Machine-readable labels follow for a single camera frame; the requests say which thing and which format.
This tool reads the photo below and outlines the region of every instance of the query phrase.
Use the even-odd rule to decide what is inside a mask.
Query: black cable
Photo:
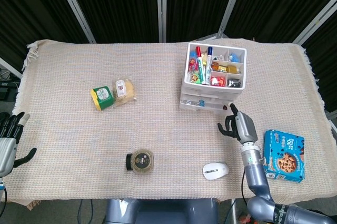
[[[227,212],[227,214],[226,214],[226,218],[225,218],[224,224],[226,224],[227,219],[228,219],[228,216],[230,215],[230,212],[231,212],[232,207],[233,207],[233,205],[235,204],[235,202],[236,202],[236,199],[235,199],[234,202],[231,204],[231,206],[230,206],[230,208],[229,208],[229,210],[228,210],[228,212]]]
[[[83,199],[81,199],[81,203],[80,203],[80,206],[78,208],[78,212],[77,212],[77,223],[78,224],[81,224],[81,207],[82,207],[82,202],[83,202]],[[94,206],[93,206],[93,200],[91,199],[90,200],[90,205],[91,205],[91,216],[90,216],[90,220],[88,222],[88,224],[90,224],[93,220],[93,217],[94,217]]]
[[[244,198],[244,195],[243,195],[243,179],[244,179],[244,175],[245,175],[245,171],[243,171],[243,174],[242,174],[242,181],[241,181],[241,195],[242,195],[242,198],[243,198],[244,203],[245,203],[246,206],[247,206],[247,201],[246,201],[246,199]]]
[[[5,204],[4,204],[4,208],[2,209],[1,213],[0,213],[0,218],[2,216],[2,214],[4,213],[5,211],[5,208],[6,208],[6,204],[7,204],[7,190],[6,190],[6,187],[5,187]]]

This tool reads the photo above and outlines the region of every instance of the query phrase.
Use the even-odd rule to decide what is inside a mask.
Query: cookie box
[[[267,178],[301,182],[304,178],[304,137],[268,130],[264,142]]]

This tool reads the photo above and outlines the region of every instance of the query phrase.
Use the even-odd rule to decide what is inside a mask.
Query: cookie image
[[[277,164],[279,168],[286,173],[292,173],[297,168],[295,157],[288,153],[285,153],[283,158],[279,158]]]

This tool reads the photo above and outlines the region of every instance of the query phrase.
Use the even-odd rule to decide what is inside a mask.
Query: table
[[[246,89],[235,105],[263,135],[276,129],[304,136],[306,179],[269,180],[278,203],[337,194],[337,147],[304,49],[219,39],[211,44],[247,49]],[[14,113],[31,115],[17,157],[37,148],[34,159],[5,178],[8,198],[33,200],[102,198],[240,198],[240,144],[221,135],[224,118],[207,111],[179,110],[188,43],[30,45]],[[130,75],[137,100],[102,112],[90,89]],[[154,153],[145,176],[125,168],[137,149]],[[226,162],[230,173],[206,180],[202,167]],[[244,184],[244,194],[252,193]]]

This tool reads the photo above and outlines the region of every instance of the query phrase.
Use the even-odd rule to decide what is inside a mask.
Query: food label
[[[118,80],[116,82],[117,96],[126,96],[126,87],[124,80]]]
[[[107,99],[109,97],[109,93],[105,88],[101,88],[98,91],[96,91],[97,96],[100,100]]]

